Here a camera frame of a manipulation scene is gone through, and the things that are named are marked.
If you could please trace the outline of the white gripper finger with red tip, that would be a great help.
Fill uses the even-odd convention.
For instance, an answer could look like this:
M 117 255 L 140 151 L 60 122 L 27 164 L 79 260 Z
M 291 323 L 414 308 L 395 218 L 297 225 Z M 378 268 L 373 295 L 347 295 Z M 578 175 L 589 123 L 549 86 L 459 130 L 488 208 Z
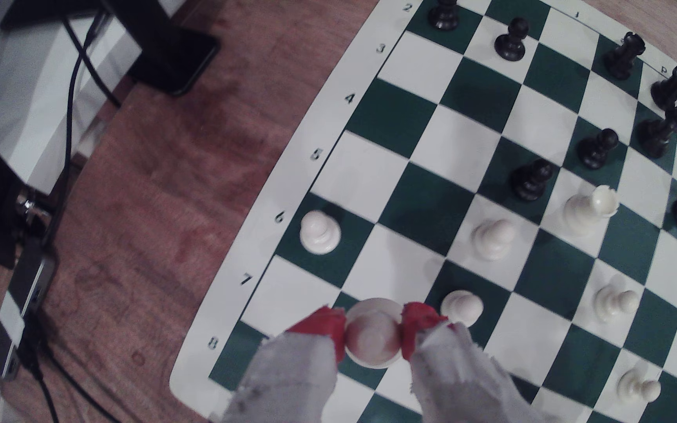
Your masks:
M 545 422 L 462 323 L 411 302 L 403 306 L 401 334 L 423 422 Z
M 221 422 L 321 422 L 344 358 L 343 309 L 323 306 L 264 342 Z

